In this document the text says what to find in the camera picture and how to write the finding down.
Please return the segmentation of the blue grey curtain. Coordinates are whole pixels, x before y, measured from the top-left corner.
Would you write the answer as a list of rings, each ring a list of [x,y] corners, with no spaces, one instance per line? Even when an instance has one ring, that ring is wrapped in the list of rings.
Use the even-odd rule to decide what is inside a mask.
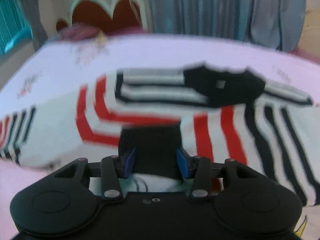
[[[281,51],[296,48],[305,0],[151,0],[156,33],[227,38]]]

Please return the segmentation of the striped red black white sweater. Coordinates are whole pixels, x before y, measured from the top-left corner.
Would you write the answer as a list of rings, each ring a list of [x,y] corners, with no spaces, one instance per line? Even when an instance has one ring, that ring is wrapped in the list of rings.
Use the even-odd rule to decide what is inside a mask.
[[[120,152],[126,128],[176,126],[180,146],[235,159],[319,204],[319,108],[295,87],[205,66],[127,69],[1,119],[1,158],[35,168]]]

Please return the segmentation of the red white scalloped headboard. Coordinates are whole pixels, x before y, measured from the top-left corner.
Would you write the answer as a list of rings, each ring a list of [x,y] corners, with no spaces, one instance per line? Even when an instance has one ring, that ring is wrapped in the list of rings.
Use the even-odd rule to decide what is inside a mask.
[[[74,0],[66,17],[56,22],[56,31],[76,23],[89,24],[105,33],[138,28],[152,30],[150,0]]]

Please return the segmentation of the teal window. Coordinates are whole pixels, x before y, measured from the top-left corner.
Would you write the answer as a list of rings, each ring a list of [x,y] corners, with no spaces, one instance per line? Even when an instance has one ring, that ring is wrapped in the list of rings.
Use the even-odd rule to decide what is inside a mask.
[[[31,28],[17,0],[1,0],[1,56],[32,39]]]

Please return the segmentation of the folded patterned blankets pile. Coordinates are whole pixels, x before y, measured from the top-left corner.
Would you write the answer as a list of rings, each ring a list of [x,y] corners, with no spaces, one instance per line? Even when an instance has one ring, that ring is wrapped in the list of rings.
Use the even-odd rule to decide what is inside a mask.
[[[58,32],[61,41],[82,41],[95,38],[98,41],[106,41],[107,36],[98,27],[85,23],[76,23],[71,27],[65,27]]]

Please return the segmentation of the pink floral bed sheet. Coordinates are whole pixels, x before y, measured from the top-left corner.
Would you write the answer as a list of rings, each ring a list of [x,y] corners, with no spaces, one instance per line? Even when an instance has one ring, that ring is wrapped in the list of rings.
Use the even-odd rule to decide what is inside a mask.
[[[319,65],[314,62],[281,51],[217,38],[134,34],[106,41],[52,41],[44,45],[1,89],[1,119],[120,70],[200,66],[236,73],[249,69],[263,79],[309,94],[319,108]],[[9,239],[16,233],[9,216],[13,195],[60,167],[26,167],[1,158],[1,239]],[[302,239],[319,239],[319,204],[304,205],[296,231]]]

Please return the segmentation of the grey window curtain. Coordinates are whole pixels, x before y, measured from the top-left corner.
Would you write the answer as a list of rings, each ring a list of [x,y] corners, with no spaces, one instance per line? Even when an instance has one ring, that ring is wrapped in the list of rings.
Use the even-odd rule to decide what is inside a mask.
[[[41,23],[39,0],[19,0],[22,11],[31,27],[33,46],[39,50],[46,42],[48,36]]]

